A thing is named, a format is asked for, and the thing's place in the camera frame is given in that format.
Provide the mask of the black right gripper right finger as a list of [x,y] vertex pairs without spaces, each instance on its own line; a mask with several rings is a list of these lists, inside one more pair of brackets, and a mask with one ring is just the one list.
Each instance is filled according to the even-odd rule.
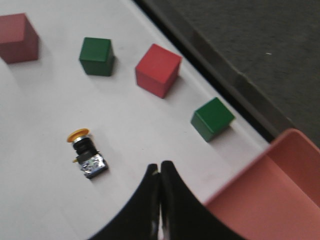
[[194,196],[174,163],[161,163],[161,214],[165,240],[242,240]]

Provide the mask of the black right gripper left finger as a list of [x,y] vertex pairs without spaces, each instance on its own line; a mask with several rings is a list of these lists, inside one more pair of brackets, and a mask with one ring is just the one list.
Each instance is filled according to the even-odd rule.
[[158,166],[147,166],[134,194],[119,213],[92,240],[157,240],[160,221]]

